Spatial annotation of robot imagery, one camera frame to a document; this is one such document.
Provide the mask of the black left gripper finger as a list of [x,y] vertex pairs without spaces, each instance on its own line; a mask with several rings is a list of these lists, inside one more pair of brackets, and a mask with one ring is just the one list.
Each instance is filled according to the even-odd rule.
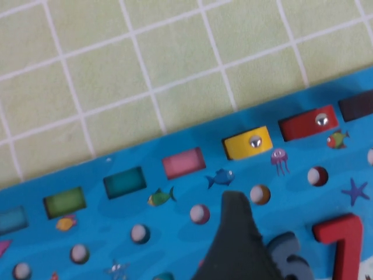
[[262,235],[256,227],[247,197],[225,191],[220,225],[195,279],[281,279]]

